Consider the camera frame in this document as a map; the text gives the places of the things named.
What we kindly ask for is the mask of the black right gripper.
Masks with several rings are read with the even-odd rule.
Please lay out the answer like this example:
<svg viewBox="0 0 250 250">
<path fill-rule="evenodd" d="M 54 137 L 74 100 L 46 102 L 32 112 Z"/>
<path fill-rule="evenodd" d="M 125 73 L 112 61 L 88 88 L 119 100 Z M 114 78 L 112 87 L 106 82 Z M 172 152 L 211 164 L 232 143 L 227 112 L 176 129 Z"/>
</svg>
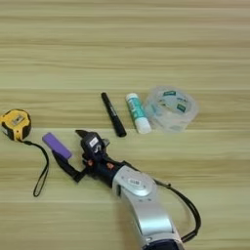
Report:
<svg viewBox="0 0 250 250">
<path fill-rule="evenodd" d="M 84 138 L 89 132 L 85 130 L 75 130 L 77 135 Z M 79 183 L 86 174 L 93 178 L 100 179 L 110 188 L 117 172 L 125 165 L 124 162 L 117 162 L 111 159 L 106 153 L 106 147 L 110 144 L 109 139 L 103 139 L 104 144 L 98 143 L 96 146 L 88 146 L 82 143 L 83 163 L 86 169 L 81 172 L 74 169 L 59 153 L 52 151 L 58 165 L 68 174 L 68 176 L 76 183 Z"/>
</svg>

